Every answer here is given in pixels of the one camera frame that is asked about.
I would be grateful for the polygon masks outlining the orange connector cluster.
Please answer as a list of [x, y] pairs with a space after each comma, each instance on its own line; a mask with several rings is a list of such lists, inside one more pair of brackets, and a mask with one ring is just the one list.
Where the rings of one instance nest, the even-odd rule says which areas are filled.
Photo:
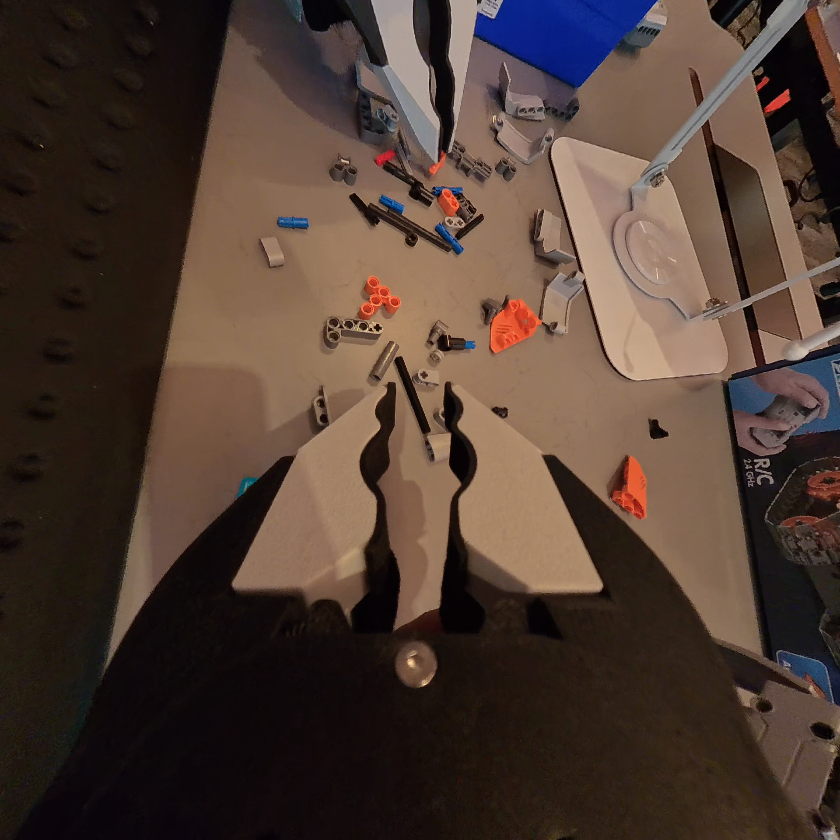
[[376, 314], [384, 313], [391, 316], [397, 313], [403, 305], [402, 299], [376, 275], [367, 276], [364, 282], [363, 297], [357, 315], [363, 321], [372, 320]]

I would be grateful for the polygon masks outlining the blue storage bin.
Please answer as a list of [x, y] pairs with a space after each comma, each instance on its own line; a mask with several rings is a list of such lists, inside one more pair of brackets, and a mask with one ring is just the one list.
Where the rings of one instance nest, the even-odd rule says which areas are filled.
[[579, 88], [654, 1], [482, 1], [476, 36]]

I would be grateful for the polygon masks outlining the short dark grey angled beam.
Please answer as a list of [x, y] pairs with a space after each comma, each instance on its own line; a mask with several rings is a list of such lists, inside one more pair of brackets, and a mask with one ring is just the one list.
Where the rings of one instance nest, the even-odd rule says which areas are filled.
[[375, 118], [375, 111], [383, 106], [375, 99], [371, 99], [363, 92], [359, 92], [357, 99], [357, 119], [358, 119], [358, 133], [360, 139], [373, 146], [383, 146], [386, 142], [391, 142], [391, 138], [396, 133], [388, 133], [384, 130], [382, 124]]

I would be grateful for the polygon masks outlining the dark grey L-shaped beam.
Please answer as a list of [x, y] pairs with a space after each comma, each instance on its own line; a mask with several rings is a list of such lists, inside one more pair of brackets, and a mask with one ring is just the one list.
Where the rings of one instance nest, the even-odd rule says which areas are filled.
[[331, 316], [323, 324], [322, 339], [327, 349], [334, 350], [340, 343], [375, 344], [383, 332], [381, 322]]

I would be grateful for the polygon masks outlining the light grey curved panel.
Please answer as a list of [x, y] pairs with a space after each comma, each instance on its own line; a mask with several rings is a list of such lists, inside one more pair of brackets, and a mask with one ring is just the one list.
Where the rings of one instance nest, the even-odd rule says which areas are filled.
[[378, 77], [375, 75], [373, 70], [363, 62], [362, 59], [357, 59], [355, 61], [354, 68], [356, 84], [360, 92], [365, 93], [371, 99], [384, 103], [384, 105], [395, 107]]
[[569, 329], [571, 305], [584, 288], [585, 278], [578, 270], [557, 273], [544, 288], [539, 311], [542, 325], [552, 335], [565, 335]]
[[524, 165], [529, 165], [541, 157], [555, 137], [554, 130], [549, 129], [542, 136], [531, 140], [513, 126], [508, 115], [500, 112], [493, 115], [490, 126], [499, 145]]

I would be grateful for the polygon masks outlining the pile of small technic pieces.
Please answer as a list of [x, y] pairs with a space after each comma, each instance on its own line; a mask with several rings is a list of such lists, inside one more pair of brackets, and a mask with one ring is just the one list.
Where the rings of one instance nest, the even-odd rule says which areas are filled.
[[426, 229], [425, 227], [422, 227], [421, 225], [415, 223], [413, 220], [403, 215], [390, 212], [386, 208], [374, 205], [372, 203], [366, 203], [355, 192], [352, 192], [350, 194], [350, 201], [360, 212], [360, 214], [363, 216], [366, 222], [371, 226], [385, 224], [399, 231], [403, 236], [405, 235], [405, 233], [415, 232], [419, 237], [419, 241], [423, 240], [425, 242], [428, 242], [429, 244], [434, 245], [436, 248], [443, 250], [445, 253], [453, 252], [452, 249], [447, 246], [445, 241], [441, 239], [441, 237], [439, 237], [436, 233], [431, 232], [430, 230]]

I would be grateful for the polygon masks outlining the grey toy hub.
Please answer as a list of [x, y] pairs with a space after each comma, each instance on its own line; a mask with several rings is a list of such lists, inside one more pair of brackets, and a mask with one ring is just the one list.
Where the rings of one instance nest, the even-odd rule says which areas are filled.
[[631, 29], [616, 46], [616, 49], [635, 52], [651, 46], [667, 25], [667, 9], [657, 1], [646, 15]]

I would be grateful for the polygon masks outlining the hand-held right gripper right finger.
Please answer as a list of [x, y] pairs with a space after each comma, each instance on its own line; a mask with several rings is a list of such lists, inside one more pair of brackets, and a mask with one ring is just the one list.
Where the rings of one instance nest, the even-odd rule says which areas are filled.
[[527, 619], [554, 596], [602, 595], [604, 583], [539, 447], [449, 382], [444, 420], [449, 506], [441, 588], [448, 632], [478, 632], [502, 602]]

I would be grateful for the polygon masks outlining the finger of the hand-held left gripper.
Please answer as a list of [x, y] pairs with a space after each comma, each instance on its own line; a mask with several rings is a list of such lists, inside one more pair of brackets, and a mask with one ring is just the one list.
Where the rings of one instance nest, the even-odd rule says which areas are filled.
[[419, 149], [439, 159], [441, 119], [434, 105], [430, 59], [432, 20], [427, 1], [372, 1], [385, 59], [378, 74]]
[[452, 150], [466, 85], [475, 34], [477, 3], [447, 1], [446, 23], [446, 152]]

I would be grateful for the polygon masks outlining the black dimpled pad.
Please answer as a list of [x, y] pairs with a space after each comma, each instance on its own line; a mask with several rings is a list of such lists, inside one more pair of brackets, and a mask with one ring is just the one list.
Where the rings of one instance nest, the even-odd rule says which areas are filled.
[[108, 652], [230, 5], [2, 2], [2, 838]]

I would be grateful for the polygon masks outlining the dark grey double cross block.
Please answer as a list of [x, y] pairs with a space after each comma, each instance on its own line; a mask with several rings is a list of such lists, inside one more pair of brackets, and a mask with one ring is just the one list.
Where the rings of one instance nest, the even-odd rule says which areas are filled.
[[480, 183], [487, 182], [493, 173], [492, 167], [486, 161], [470, 154], [466, 147], [456, 140], [451, 145], [448, 159], [453, 162], [457, 170], [467, 177], [474, 177]]

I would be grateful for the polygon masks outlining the long black axle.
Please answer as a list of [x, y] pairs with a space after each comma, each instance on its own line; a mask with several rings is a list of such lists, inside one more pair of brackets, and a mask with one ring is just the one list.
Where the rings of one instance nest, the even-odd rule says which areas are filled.
[[432, 433], [432, 428], [419, 400], [413, 378], [409, 374], [406, 363], [401, 355], [395, 357], [394, 366], [402, 382], [406, 398], [412, 408], [419, 430], [423, 436], [428, 437]]

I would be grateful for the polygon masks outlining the orange curved panel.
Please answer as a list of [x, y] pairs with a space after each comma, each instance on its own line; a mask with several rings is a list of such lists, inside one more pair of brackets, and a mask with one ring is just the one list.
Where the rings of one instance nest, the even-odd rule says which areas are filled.
[[648, 481], [638, 460], [628, 455], [623, 462], [622, 480], [612, 492], [612, 501], [625, 513], [642, 521], [648, 515]]

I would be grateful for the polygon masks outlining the light grey panel with holes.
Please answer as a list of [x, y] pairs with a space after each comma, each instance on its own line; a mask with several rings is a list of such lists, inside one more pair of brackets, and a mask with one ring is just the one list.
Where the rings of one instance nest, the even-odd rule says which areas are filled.
[[545, 119], [544, 100], [534, 94], [520, 93], [511, 86], [511, 73], [508, 64], [500, 64], [498, 76], [499, 92], [505, 113], [517, 119], [540, 122]]

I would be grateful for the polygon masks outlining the printed toy box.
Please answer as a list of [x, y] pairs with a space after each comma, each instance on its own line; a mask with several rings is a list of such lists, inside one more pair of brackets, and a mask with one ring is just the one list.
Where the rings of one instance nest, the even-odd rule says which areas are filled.
[[764, 650], [838, 705], [838, 347], [735, 374], [725, 396]]

